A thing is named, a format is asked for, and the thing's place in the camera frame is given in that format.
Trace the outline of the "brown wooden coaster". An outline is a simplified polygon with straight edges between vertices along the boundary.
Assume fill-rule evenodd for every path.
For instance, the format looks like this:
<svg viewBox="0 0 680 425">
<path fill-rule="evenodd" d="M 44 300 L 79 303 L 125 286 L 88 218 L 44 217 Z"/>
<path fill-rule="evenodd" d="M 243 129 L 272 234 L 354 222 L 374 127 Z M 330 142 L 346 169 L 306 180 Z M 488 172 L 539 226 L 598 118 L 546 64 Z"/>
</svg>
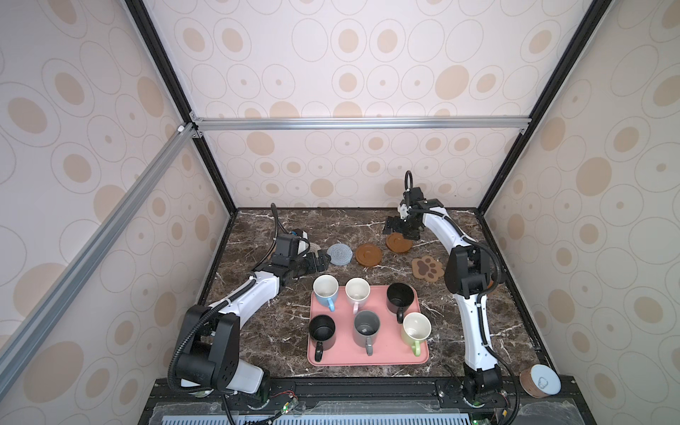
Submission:
<svg viewBox="0 0 680 425">
<path fill-rule="evenodd" d="M 400 233 L 392 233 L 386 239 L 386 246 L 393 253 L 402 254 L 408 253 L 414 246 L 414 242 L 412 240 L 406 239 Z"/>
<path fill-rule="evenodd" d="M 383 251 L 375 244 L 362 244 L 357 248 L 355 258 L 363 267 L 375 267 L 382 262 Z"/>
</svg>

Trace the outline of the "brown paw shaped coaster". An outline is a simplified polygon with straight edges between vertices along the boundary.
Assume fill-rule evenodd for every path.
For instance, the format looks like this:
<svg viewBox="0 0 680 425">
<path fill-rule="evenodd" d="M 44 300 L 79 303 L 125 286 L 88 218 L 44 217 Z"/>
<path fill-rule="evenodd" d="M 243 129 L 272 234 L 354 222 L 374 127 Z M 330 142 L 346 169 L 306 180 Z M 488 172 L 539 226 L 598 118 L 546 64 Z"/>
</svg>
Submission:
<svg viewBox="0 0 680 425">
<path fill-rule="evenodd" d="M 444 276 L 442 263 L 430 255 L 413 259 L 412 271 L 416 279 L 429 283 L 435 283 Z"/>
</svg>

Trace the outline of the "blue grey round coaster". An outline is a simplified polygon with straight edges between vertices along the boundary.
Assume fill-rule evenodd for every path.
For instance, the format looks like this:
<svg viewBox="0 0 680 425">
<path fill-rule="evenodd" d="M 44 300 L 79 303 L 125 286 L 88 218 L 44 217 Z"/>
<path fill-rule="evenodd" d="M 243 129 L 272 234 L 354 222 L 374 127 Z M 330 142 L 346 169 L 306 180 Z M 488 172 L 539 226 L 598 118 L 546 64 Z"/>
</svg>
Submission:
<svg viewBox="0 0 680 425">
<path fill-rule="evenodd" d="M 343 267 L 351 263 L 353 253 L 347 244 L 333 244 L 327 249 L 330 263 L 334 266 Z"/>
</svg>

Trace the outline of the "light grey woven coaster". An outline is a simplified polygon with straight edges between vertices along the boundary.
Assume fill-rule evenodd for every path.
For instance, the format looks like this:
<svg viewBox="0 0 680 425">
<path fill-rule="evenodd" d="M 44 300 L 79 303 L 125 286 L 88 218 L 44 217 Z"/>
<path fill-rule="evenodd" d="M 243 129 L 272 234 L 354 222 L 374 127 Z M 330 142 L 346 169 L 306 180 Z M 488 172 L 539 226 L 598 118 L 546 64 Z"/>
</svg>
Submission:
<svg viewBox="0 0 680 425">
<path fill-rule="evenodd" d="M 326 253 L 325 249 L 322 249 L 318 244 L 310 244 L 310 251 L 317 256 L 321 256 Z"/>
</svg>

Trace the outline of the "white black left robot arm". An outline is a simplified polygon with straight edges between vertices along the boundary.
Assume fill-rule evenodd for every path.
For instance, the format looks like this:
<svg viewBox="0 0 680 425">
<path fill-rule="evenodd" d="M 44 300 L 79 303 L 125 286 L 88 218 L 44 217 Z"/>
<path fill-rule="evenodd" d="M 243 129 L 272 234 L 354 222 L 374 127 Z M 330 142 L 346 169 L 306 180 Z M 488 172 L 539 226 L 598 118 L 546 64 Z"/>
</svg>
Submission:
<svg viewBox="0 0 680 425">
<path fill-rule="evenodd" d="M 329 268 L 324 250 L 312 251 L 307 233 L 288 231 L 275 204 L 274 238 L 265 256 L 240 287 L 210 306 L 195 305 L 184 316 L 168 366 L 168 385 L 176 392 L 242 392 L 265 402 L 270 373 L 240 359 L 243 325 L 286 284 Z"/>
</svg>

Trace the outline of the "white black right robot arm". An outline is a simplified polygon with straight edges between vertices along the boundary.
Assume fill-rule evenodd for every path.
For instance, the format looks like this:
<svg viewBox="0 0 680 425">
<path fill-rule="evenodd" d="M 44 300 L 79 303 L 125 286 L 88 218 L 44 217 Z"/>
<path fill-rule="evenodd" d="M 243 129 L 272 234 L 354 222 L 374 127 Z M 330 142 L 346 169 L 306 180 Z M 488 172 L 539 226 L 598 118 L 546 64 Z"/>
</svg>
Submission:
<svg viewBox="0 0 680 425">
<path fill-rule="evenodd" d="M 407 171 L 398 215 L 386 219 L 384 234 L 400 233 L 417 241 L 423 228 L 429 229 L 449 254 L 444 283 L 458 305 L 465 341 L 462 396 L 472 407 L 481 407 L 503 390 L 502 372 L 513 375 L 508 363 L 492 349 L 486 313 L 487 296 L 503 282 L 502 267 L 496 253 L 465 233 L 439 200 L 425 198 Z"/>
</svg>

